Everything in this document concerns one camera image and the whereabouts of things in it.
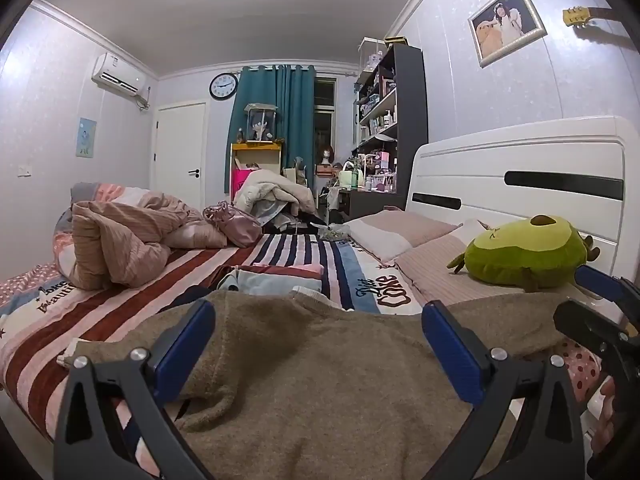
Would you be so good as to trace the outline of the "person's right hand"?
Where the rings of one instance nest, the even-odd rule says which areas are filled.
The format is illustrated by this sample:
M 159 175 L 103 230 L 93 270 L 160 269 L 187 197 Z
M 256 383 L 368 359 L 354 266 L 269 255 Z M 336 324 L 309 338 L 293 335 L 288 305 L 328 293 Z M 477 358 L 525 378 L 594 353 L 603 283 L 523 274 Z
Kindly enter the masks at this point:
M 613 401 L 615 399 L 615 382 L 612 377 L 606 378 L 601 387 L 604 396 L 602 410 L 598 419 L 596 431 L 591 439 L 591 449 L 594 454 L 599 454 L 612 440 L 615 434 L 613 422 Z

